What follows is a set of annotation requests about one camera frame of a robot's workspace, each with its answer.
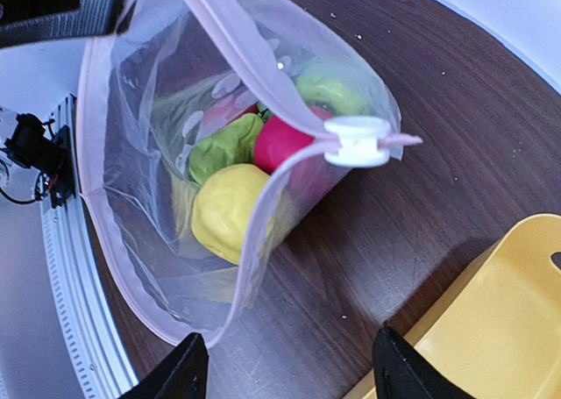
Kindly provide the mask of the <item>yellow plastic basket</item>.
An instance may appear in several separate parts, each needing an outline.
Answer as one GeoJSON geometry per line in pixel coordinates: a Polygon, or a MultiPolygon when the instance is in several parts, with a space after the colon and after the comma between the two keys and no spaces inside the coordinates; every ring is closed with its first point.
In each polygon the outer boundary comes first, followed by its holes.
{"type": "MultiPolygon", "coordinates": [[[[517,223],[401,336],[472,398],[559,397],[559,216],[517,223]]],[[[378,398],[373,369],[350,397],[378,398]]]]}

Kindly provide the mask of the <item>red toy pepper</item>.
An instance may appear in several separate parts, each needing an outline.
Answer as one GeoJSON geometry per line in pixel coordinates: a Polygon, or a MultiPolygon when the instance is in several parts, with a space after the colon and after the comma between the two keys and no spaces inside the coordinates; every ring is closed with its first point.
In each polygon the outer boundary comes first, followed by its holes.
{"type": "Polygon", "coordinates": [[[233,102],[216,103],[204,113],[202,123],[205,126],[218,125],[219,127],[223,127],[230,123],[230,121],[237,119],[246,113],[257,112],[258,107],[256,103],[246,107],[237,107],[233,102]]]}

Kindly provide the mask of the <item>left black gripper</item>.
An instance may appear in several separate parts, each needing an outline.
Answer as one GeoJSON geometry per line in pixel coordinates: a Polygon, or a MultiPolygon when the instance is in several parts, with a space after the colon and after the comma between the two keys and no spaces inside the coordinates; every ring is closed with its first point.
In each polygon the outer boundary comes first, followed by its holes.
{"type": "Polygon", "coordinates": [[[113,33],[124,0],[1,0],[1,47],[113,33]]]}

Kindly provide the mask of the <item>yellow toy lemon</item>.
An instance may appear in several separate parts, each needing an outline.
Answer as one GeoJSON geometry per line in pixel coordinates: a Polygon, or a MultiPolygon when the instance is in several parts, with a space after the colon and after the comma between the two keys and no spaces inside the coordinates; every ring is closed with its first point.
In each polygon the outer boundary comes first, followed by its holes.
{"type": "Polygon", "coordinates": [[[236,164],[214,173],[195,197],[191,231],[217,257],[233,265],[242,247],[254,206],[269,175],[253,164],[236,164]]]}

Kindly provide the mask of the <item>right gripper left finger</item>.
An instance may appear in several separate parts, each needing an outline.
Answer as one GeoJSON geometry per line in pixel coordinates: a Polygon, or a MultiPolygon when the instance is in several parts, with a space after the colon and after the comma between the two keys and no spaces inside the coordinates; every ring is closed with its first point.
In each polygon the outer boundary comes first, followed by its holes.
{"type": "Polygon", "coordinates": [[[205,399],[208,366],[209,355],[203,337],[192,332],[119,399],[205,399]]]}

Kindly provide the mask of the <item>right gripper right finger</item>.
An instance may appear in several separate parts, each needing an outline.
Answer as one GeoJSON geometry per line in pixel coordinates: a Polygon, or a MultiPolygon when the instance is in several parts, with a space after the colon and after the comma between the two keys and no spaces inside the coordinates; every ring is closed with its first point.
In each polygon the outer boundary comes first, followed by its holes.
{"type": "Polygon", "coordinates": [[[376,395],[386,399],[472,399],[441,375],[393,327],[385,324],[373,341],[376,395]]]}

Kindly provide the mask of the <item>light green toy squash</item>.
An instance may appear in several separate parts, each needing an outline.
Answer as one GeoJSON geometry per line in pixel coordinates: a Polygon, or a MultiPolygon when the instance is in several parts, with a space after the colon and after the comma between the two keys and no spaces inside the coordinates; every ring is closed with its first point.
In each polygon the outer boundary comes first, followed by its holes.
{"type": "Polygon", "coordinates": [[[198,143],[188,157],[189,172],[202,186],[223,168],[254,162],[257,137],[265,123],[255,113],[246,113],[198,143]]]}

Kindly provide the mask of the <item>small red toy tomato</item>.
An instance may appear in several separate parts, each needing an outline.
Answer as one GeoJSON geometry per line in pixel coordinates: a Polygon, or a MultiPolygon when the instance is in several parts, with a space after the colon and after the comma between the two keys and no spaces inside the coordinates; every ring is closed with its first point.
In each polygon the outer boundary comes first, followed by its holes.
{"type": "Polygon", "coordinates": [[[257,137],[254,164],[272,174],[286,159],[313,142],[312,136],[272,116],[257,137]]]}

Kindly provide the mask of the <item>clear zip top bag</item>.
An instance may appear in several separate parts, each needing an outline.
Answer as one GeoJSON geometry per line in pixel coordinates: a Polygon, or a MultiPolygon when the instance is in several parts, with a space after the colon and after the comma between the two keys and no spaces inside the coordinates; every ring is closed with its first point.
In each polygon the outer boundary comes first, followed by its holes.
{"type": "Polygon", "coordinates": [[[420,139],[372,67],[290,0],[125,0],[86,47],[82,198],[122,297],[215,345],[273,249],[354,168],[420,139]]]}

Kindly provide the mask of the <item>green toy apple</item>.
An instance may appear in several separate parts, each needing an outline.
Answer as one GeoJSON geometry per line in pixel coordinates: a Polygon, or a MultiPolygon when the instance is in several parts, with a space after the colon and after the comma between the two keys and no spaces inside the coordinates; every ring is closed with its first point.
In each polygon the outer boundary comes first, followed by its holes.
{"type": "Polygon", "coordinates": [[[319,107],[332,116],[365,116],[370,112],[366,98],[340,81],[306,70],[294,79],[302,100],[309,107],[319,107]]]}

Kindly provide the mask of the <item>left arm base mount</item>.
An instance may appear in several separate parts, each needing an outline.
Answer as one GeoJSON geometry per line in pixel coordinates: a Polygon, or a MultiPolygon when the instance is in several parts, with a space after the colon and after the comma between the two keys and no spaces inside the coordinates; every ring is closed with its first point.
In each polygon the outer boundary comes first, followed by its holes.
{"type": "Polygon", "coordinates": [[[16,121],[15,130],[1,146],[1,152],[17,166],[37,170],[38,176],[30,199],[16,199],[5,190],[1,191],[1,196],[17,205],[39,203],[49,198],[52,208],[64,206],[76,195],[70,127],[63,125],[55,132],[54,119],[43,122],[31,113],[17,114],[16,121]]]}

